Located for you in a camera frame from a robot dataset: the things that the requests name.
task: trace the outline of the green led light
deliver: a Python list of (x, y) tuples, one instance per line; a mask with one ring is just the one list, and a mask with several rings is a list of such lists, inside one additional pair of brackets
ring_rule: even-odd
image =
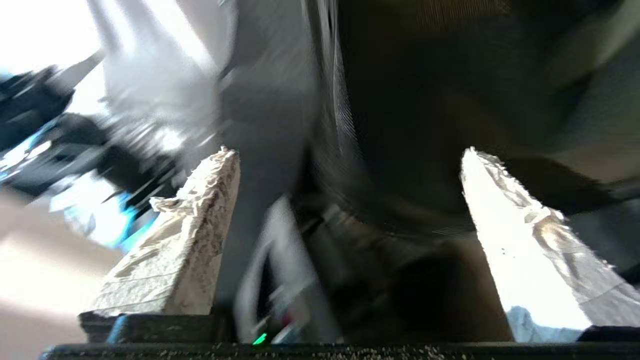
[(252, 345), (260, 345), (261, 343), (264, 342), (266, 338), (267, 338), (267, 333), (263, 332), (262, 335), (260, 335), (260, 337), (253, 342)]

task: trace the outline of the black object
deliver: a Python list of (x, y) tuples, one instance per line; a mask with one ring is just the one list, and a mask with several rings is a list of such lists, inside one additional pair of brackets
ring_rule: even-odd
[[(222, 318), (212, 315), (122, 315), (105, 343), (58, 345), (41, 360), (55, 359), (637, 359), (640, 342), (514, 344), (467, 343), (464, 345), (242, 345), (229, 342)], [(637, 341), (637, 329), (592, 328), (584, 340)]]
[[(280, 317), (288, 320), (279, 327)], [(300, 330), (299, 342), (332, 343), (342, 336), (286, 198), (267, 212), (234, 318), (243, 342), (256, 340), (266, 329), (279, 333), (289, 324)]]
[(108, 144), (105, 132), (90, 119), (73, 113), (56, 117), (3, 155), (0, 184), (33, 197), (64, 177), (93, 169), (131, 194), (126, 206), (137, 210), (134, 218), (150, 209), (149, 197), (175, 195), (173, 158), (158, 156), (144, 164), (123, 147)]
[(637, 359), (640, 343), (582, 343), (567, 345), (397, 345), (357, 347), (348, 345), (300, 345), (252, 347), (232, 344), (87, 344), (60, 345), (42, 354), (55, 359)]
[(48, 86), (53, 74), (48, 67), (0, 83), (0, 151), (18, 145), (67, 107), (73, 92), (59, 94)]

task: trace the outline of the gray fabric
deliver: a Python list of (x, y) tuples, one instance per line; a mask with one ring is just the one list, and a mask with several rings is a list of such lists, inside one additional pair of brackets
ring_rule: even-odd
[(221, 142), (243, 160), (216, 299), (230, 305), (264, 214), (292, 191), (317, 117), (317, 72), (301, 1), (237, 1), (237, 33), (219, 80)]

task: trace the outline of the dark surface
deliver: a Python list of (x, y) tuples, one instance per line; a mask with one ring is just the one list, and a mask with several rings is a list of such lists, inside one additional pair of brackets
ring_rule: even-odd
[(501, 359), (637, 359), (638, 343), (571, 345), (407, 345), (367, 348), (345, 345), (252, 347), (250, 345), (61, 345), (40, 358), (54, 359), (424, 359), (424, 360), (501, 360)]

